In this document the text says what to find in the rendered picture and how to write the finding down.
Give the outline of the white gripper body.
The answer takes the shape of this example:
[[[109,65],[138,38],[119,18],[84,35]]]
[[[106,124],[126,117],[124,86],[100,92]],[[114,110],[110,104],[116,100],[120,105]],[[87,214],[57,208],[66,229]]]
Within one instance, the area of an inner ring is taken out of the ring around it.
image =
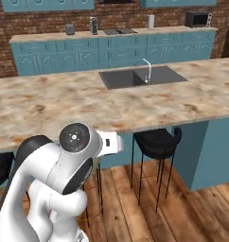
[[[117,138],[117,152],[123,151],[124,142],[123,142],[122,137],[120,135],[117,135],[116,138]]]

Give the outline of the black bar stool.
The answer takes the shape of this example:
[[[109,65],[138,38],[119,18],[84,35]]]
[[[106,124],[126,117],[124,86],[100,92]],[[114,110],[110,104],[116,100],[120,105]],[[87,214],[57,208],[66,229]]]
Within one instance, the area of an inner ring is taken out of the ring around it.
[[[146,130],[136,132],[132,135],[132,142],[137,143],[142,156],[159,161],[157,172],[157,182],[162,183],[165,159],[174,158],[175,150],[182,139],[182,130],[175,128],[173,134],[170,134],[166,129]]]
[[[99,208],[100,211],[92,218],[88,215],[88,208],[85,208],[85,215],[86,218],[83,219],[87,222],[88,227],[90,228],[90,221],[95,219],[97,216],[102,215],[103,216],[103,196],[102,196],[102,181],[101,181],[101,172],[100,172],[100,163],[97,163],[96,168],[96,174],[97,174],[97,194],[98,194],[98,201],[99,201]]]
[[[0,185],[9,178],[13,160],[13,152],[0,153]]]

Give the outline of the blue dining counter base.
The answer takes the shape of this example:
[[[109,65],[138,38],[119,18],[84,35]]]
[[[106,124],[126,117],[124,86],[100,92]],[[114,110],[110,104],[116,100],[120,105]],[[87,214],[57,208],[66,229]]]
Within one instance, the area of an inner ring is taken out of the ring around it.
[[[181,124],[174,169],[190,191],[229,182],[229,117]]]

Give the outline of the dark grey sink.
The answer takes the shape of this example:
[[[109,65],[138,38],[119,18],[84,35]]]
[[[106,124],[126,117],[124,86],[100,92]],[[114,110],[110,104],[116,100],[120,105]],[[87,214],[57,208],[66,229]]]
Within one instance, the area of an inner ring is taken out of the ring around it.
[[[186,81],[167,66],[152,67],[151,77],[148,67],[99,72],[99,75],[108,90]]]

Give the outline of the white tap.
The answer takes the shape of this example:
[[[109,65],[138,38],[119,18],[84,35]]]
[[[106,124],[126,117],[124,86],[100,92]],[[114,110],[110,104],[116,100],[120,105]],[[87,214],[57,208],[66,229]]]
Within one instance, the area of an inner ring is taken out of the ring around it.
[[[146,75],[145,83],[150,83],[150,79],[151,79],[151,64],[146,59],[143,59],[143,61],[149,66],[149,73]]]

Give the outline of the blue lower cupboard run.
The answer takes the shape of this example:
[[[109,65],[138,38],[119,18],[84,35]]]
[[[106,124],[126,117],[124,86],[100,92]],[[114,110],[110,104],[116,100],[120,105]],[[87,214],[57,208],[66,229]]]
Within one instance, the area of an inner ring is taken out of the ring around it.
[[[130,34],[17,35],[9,44],[20,76],[200,61],[211,57],[214,27],[137,28]]]

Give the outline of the black hob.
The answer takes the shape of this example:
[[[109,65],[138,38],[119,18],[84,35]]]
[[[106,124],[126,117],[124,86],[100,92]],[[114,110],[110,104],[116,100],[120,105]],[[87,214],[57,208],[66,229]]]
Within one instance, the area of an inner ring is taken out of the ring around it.
[[[120,28],[120,29],[105,29],[103,30],[107,35],[123,35],[123,34],[136,34],[137,32],[131,28]]]

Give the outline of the grey toaster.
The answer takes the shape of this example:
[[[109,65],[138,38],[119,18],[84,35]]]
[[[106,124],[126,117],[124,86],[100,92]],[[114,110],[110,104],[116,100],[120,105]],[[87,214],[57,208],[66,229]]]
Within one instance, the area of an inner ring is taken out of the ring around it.
[[[75,27],[72,23],[65,24],[65,33],[67,35],[74,35],[75,34]]]

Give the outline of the white paper towel roll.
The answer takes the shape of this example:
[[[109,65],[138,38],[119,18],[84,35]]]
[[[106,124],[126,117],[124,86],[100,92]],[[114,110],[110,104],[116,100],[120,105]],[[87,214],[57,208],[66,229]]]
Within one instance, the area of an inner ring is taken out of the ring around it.
[[[149,20],[148,20],[148,29],[153,30],[154,29],[154,21],[155,21],[155,15],[150,14],[149,15]]]

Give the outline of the dark extractor hood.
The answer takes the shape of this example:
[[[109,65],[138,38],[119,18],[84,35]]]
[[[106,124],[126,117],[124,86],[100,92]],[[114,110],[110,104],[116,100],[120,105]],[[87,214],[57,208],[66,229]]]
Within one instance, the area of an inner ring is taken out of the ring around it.
[[[132,4],[135,0],[98,0],[99,4]]]

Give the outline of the black microwave oven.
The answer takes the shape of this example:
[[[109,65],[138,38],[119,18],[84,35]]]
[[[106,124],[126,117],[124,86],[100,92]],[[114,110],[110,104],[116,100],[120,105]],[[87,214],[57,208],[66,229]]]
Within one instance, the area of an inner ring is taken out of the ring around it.
[[[211,25],[211,12],[193,12],[189,11],[185,14],[185,26],[188,27],[209,27]]]

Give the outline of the blue wall cupboards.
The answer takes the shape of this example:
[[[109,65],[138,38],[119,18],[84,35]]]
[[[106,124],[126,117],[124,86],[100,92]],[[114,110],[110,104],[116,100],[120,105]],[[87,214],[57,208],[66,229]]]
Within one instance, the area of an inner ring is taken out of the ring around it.
[[[4,12],[89,10],[94,0],[1,0]]]
[[[142,8],[216,6],[218,0],[139,0]]]

